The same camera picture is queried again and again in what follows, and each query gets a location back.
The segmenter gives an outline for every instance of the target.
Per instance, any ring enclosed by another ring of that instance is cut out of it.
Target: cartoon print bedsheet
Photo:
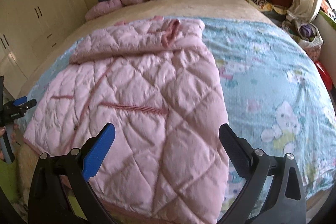
[[[336,118],[314,63],[285,32],[262,22],[201,18],[203,41],[213,53],[223,88],[229,124],[254,148],[268,155],[295,155],[306,198],[333,185],[336,170]],[[48,83],[68,65],[79,41],[60,56],[32,88],[39,101]],[[19,120],[24,131],[33,109]],[[253,214],[263,204],[271,178]],[[245,181],[230,166],[221,215]]]

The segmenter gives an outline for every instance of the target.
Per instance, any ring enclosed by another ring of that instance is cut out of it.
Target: green fabric
[[[0,160],[0,187],[11,203],[17,203],[20,199],[18,193],[17,160],[7,164]]]
[[[336,30],[336,22],[330,16],[328,16],[325,12],[321,10],[319,11],[319,14],[324,17],[326,22],[328,22],[329,25],[332,26],[334,30]]]
[[[73,195],[68,195],[68,200],[76,216],[86,219],[82,208],[79,206],[77,199]]]

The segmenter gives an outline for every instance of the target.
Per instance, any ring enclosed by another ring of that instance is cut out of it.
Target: black door handle
[[[0,39],[1,39],[1,43],[2,43],[3,47],[6,49],[6,46],[5,46],[5,44],[3,43],[3,41],[2,41],[2,38],[1,38],[1,37],[0,37]]]
[[[6,36],[3,35],[3,37],[4,37],[4,39],[6,40],[7,45],[9,46]]]
[[[37,18],[40,18],[40,17],[39,17],[39,14],[37,13],[36,8],[34,8],[34,10],[35,10],[35,12],[36,12],[36,14],[37,14]]]

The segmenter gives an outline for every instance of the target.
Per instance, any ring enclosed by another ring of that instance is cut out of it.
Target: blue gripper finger
[[[88,181],[89,178],[92,178],[97,174],[115,139],[115,136],[116,130],[114,125],[108,122],[98,134],[97,141],[91,147],[90,151],[83,160],[82,175],[85,181]]]
[[[22,104],[24,104],[24,103],[26,103],[26,102],[27,102],[27,97],[24,96],[24,97],[21,97],[21,98],[16,99],[16,100],[13,102],[13,105],[14,105],[14,106],[19,106],[19,105],[22,105]]]

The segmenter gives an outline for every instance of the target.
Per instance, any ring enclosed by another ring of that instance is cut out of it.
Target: pink stripe
[[[81,115],[79,117],[79,122],[78,122],[78,126],[76,128],[76,130],[74,131],[72,137],[71,137],[71,140],[69,141],[69,144],[68,144],[68,149],[70,150],[71,148],[73,148],[73,144],[74,144],[74,141],[75,141],[75,136],[76,136],[76,132],[80,126],[80,124],[83,122],[83,119],[84,119],[84,115],[85,115],[85,112],[89,109],[89,104],[92,100],[92,97],[94,95],[94,93],[96,92],[96,90],[98,89],[98,87],[100,86],[101,82],[103,81],[104,77],[107,76],[107,73],[108,71],[112,68],[112,65],[113,65],[114,61],[111,63],[111,65],[109,67],[107,67],[106,71],[103,73],[103,75],[99,78],[99,80],[97,81],[97,84],[95,85],[95,87],[92,89],[92,91],[90,92],[90,95],[89,95],[89,98],[86,100],[84,106],[83,106],[83,109],[82,109],[82,112],[81,112]]]
[[[135,105],[124,105],[111,102],[101,102],[99,105],[107,106],[110,108],[129,110],[129,111],[139,111],[144,113],[153,113],[157,115],[168,115],[168,109],[165,108],[156,108],[150,106],[135,106]]]
[[[52,96],[51,99],[73,99],[73,95]]]
[[[169,44],[173,42],[173,40],[176,37],[179,25],[180,25],[180,21],[178,19],[174,19],[172,20],[172,22],[169,23],[169,26],[165,34],[161,38],[161,43],[164,47],[168,47]]]

